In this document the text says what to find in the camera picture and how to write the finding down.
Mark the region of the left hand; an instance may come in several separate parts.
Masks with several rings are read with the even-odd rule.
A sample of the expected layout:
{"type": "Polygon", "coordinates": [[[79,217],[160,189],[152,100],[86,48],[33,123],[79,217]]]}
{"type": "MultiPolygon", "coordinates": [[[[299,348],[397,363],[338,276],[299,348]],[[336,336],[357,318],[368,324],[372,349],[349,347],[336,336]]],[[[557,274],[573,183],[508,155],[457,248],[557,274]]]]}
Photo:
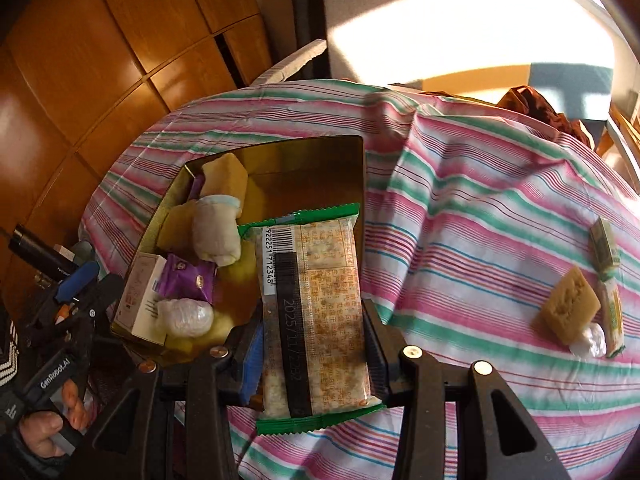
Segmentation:
{"type": "MultiPolygon", "coordinates": [[[[86,430],[93,416],[81,400],[77,385],[66,380],[62,387],[62,401],[67,408],[67,419],[70,426],[78,431],[86,430]]],[[[27,448],[40,458],[61,457],[65,452],[57,446],[52,437],[63,428],[63,419],[53,412],[38,412],[23,418],[18,429],[27,448]]]]}

